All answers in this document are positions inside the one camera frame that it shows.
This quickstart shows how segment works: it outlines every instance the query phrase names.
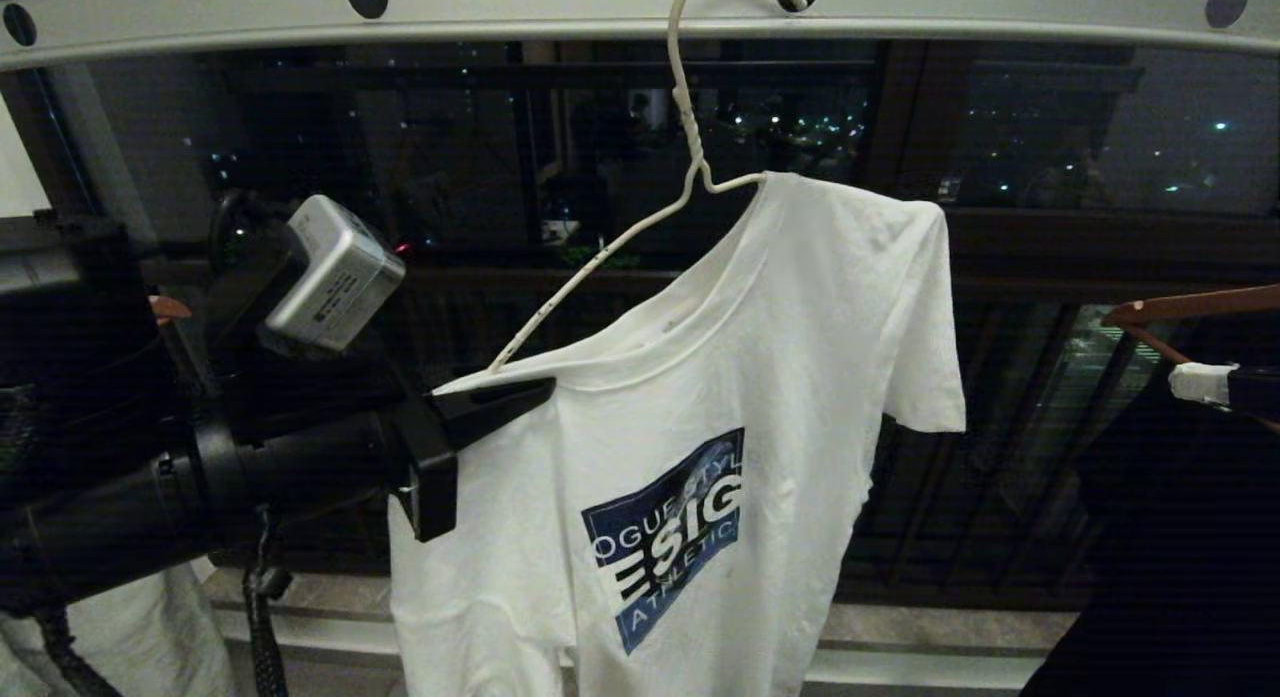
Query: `black clip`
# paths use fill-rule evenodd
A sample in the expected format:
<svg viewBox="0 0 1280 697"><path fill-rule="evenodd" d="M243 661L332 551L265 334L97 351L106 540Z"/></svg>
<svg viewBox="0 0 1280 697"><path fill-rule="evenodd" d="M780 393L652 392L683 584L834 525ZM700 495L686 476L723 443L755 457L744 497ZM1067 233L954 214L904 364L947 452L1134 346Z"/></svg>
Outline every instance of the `black clip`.
<svg viewBox="0 0 1280 697"><path fill-rule="evenodd" d="M556 379L531 379L439 396L411 393L398 404L393 419L407 446L408 473L394 495L419 542L457 524L457 451L544 404L553 391Z"/></svg>

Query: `hanging garment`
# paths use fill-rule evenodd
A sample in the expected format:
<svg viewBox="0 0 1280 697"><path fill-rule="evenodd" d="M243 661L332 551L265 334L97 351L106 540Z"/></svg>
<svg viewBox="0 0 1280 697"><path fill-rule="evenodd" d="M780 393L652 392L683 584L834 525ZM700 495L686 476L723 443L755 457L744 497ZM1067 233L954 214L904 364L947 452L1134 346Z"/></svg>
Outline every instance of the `hanging garment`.
<svg viewBox="0 0 1280 697"><path fill-rule="evenodd" d="M769 174L671 286L575 345L439 393L553 375L460 455L458 524L390 510L413 694L799 692L870 487L882 413L961 431L946 220Z"/></svg>
<svg viewBox="0 0 1280 697"><path fill-rule="evenodd" d="M73 648L125 697L236 693L227 645L187 565L178 565L67 610ZM35 620L0 618L0 693L73 697L45 654Z"/></svg>
<svg viewBox="0 0 1280 697"><path fill-rule="evenodd" d="M1280 315L1208 318L1183 349L1276 364ZM1275 694L1280 437L1178 400L1167 371L1080 457L1098 584L1025 697Z"/></svg>

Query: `neckline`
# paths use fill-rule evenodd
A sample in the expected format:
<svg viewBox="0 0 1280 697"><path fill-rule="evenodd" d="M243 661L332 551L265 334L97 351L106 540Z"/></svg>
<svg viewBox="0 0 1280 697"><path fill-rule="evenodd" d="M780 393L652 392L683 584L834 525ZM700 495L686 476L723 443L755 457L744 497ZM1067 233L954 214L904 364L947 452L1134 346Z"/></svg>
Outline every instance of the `neckline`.
<svg viewBox="0 0 1280 697"><path fill-rule="evenodd" d="M466 375L435 393L539 377L557 377L557 388L567 390L603 391L627 388L671 370L718 331L750 292L763 267L782 211L768 206L777 202L791 174L765 171L764 176L741 217L703 258L608 327L572 345L513 361L498 373ZM655 333L663 320L680 315L694 301L698 304L691 311L685 309L686 317ZM637 334L644 341L634 345Z"/></svg>

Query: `white metal rail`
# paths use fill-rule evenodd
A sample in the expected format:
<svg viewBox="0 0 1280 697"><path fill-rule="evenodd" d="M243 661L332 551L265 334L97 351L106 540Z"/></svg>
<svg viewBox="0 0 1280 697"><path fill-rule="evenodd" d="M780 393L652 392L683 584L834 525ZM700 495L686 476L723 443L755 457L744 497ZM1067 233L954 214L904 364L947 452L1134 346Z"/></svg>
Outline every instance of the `white metal rail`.
<svg viewBox="0 0 1280 697"><path fill-rule="evenodd" d="M406 40L662 36L671 0L387 0L366 19L348 0L4 0L35 24L0 32L0 69L160 51ZM690 0L686 36L942 37L1102 41L1280 52L1280 0L1248 0L1212 27L1210 0Z"/></svg>

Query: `window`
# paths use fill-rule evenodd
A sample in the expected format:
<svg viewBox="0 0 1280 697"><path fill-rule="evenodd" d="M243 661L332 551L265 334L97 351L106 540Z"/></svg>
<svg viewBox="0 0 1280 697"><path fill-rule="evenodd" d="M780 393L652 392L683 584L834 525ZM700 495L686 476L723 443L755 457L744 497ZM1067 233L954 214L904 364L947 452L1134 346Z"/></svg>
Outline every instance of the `window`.
<svg viewBox="0 0 1280 697"><path fill-rule="evenodd" d="M970 54L940 201L1274 214L1275 58L1020 43Z"/></svg>
<svg viewBox="0 0 1280 697"><path fill-rule="evenodd" d="M692 41L685 52L718 174L854 179L873 43ZM252 50L51 73L110 214L166 249L196 251L212 194L239 187L324 192L410 258L563 265L540 247L617 235L675 200L687 165L662 42ZM655 267L686 263L746 200L695 201L636 249L680 255Z"/></svg>

